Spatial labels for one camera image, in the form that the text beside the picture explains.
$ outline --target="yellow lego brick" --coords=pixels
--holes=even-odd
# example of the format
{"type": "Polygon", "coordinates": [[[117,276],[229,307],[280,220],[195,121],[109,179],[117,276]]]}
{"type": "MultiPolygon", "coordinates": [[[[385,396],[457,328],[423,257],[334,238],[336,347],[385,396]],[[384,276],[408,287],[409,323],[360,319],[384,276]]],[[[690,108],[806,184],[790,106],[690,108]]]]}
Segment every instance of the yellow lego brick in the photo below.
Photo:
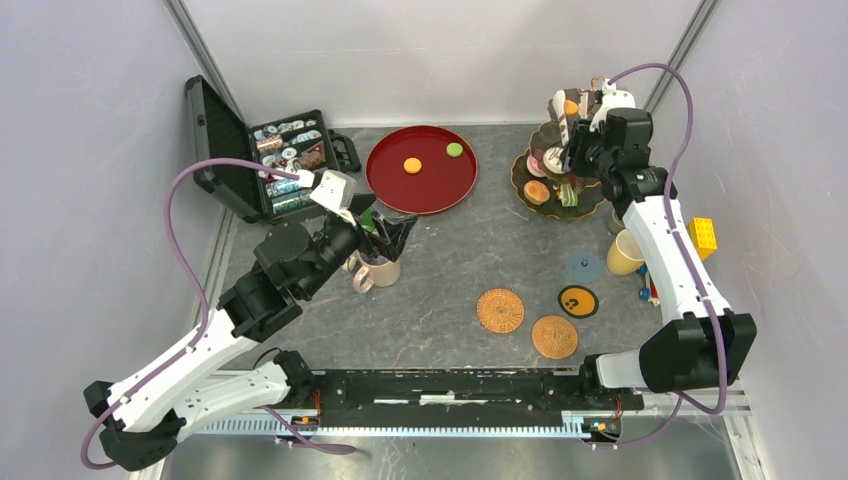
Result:
{"type": "Polygon", "coordinates": [[[693,218],[689,222],[689,236],[692,238],[695,251],[698,252],[698,256],[701,257],[702,261],[718,250],[713,221],[710,218],[693,218]]]}

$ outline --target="case lid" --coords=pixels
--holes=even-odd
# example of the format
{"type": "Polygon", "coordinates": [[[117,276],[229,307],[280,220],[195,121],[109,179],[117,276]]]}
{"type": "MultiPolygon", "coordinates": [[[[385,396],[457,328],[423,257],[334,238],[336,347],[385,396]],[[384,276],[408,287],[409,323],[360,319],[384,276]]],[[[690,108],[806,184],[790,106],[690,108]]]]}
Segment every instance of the case lid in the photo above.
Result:
{"type": "MultiPolygon", "coordinates": [[[[203,76],[186,82],[186,99],[196,161],[221,157],[253,161],[247,125],[203,76]]],[[[253,170],[223,165],[209,167],[195,172],[194,181],[248,222],[265,216],[253,170]]]]}

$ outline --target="blue coaster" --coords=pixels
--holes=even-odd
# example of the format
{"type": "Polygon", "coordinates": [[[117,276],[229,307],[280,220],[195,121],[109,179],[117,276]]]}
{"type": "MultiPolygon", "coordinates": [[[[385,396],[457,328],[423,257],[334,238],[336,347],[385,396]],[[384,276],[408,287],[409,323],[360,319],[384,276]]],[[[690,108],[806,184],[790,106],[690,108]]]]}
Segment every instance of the blue coaster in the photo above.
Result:
{"type": "Polygon", "coordinates": [[[576,251],[565,262],[565,273],[579,283],[592,283],[604,273],[603,260],[589,252],[576,251]]]}

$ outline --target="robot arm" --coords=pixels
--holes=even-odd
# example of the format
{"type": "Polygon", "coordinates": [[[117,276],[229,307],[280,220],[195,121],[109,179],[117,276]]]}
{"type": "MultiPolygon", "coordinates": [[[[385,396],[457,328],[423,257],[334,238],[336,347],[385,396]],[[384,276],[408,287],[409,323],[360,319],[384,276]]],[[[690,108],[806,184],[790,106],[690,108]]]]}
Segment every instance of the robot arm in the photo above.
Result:
{"type": "MultiPolygon", "coordinates": [[[[591,120],[574,124],[563,169],[579,176],[598,177],[625,227],[642,250],[662,299],[663,327],[638,350],[592,355],[583,373],[590,388],[648,388],[653,392],[681,391],[718,385],[716,337],[703,298],[669,228],[663,188],[668,172],[649,164],[653,135],[650,113],[634,106],[632,95],[604,82],[596,91],[601,107],[591,120]]],[[[677,229],[684,224],[677,191],[669,199],[677,229]]],[[[681,235],[706,297],[718,314],[727,357],[728,384],[756,336],[748,314],[735,314],[713,284],[688,235],[681,235]]]]}
{"type": "Polygon", "coordinates": [[[195,431],[232,414],[298,400],[290,397],[309,390],[293,391],[302,385],[292,385],[292,378],[304,378],[305,368],[294,352],[280,353],[243,375],[201,384],[228,361],[297,318],[302,313],[297,300],[311,300],[355,251],[393,261],[403,251],[417,217],[390,222],[374,213],[375,232],[368,233],[359,217],[376,199],[373,194],[355,195],[356,182],[338,172],[326,171],[320,178],[307,171],[298,174],[303,186],[315,186],[310,198],[328,211],[323,228],[310,235],[300,224],[274,226],[254,249],[257,261],[251,271],[219,298],[203,337],[193,348],[187,345],[196,328],[126,379],[94,382],[86,388],[86,403],[95,417],[116,402],[123,403],[104,422],[100,441],[106,455],[125,469],[139,470],[156,463],[195,431]],[[125,397],[140,378],[182,349],[185,355],[132,399],[125,397]]]}

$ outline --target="wicker coaster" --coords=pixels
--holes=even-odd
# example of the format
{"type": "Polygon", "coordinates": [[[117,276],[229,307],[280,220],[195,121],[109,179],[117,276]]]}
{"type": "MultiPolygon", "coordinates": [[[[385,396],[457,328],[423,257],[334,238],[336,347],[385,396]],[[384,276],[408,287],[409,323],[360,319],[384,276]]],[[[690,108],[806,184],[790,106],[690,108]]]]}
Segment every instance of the wicker coaster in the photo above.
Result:
{"type": "Polygon", "coordinates": [[[565,358],[577,350],[577,329],[562,317],[542,317],[533,326],[533,345],[543,357],[565,358]]]}
{"type": "Polygon", "coordinates": [[[524,304],[509,290],[489,290],[477,301],[477,318],[492,333],[509,333],[524,321],[524,304]]]}

